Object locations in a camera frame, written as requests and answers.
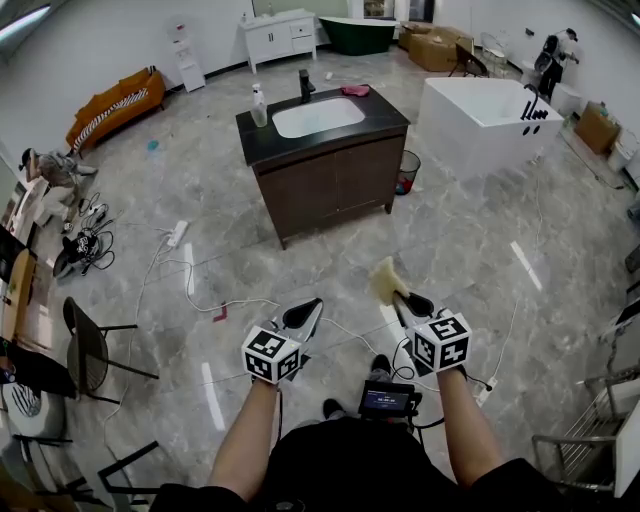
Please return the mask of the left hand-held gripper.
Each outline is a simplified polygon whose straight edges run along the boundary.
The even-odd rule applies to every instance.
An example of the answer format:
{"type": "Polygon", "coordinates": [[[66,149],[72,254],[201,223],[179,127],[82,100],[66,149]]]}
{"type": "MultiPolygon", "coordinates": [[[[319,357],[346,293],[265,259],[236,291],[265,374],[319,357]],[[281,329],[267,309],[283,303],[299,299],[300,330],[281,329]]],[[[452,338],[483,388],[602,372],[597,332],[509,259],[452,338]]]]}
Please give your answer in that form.
{"type": "Polygon", "coordinates": [[[320,298],[296,300],[278,306],[253,326],[242,345],[245,371],[273,385],[292,381],[309,359],[305,345],[316,332],[323,308],[320,298]]]}

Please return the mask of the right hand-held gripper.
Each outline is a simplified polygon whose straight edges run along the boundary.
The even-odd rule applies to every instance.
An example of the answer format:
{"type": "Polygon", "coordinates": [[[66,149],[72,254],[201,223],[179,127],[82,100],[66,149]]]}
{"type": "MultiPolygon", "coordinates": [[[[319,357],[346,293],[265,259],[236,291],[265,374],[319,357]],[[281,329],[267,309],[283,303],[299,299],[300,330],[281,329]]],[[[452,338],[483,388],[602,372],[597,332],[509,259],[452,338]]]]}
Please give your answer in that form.
{"type": "Polygon", "coordinates": [[[405,345],[418,376],[461,366],[467,360],[472,331],[461,313],[437,307],[410,292],[393,293],[392,306],[408,338],[405,345]]]}

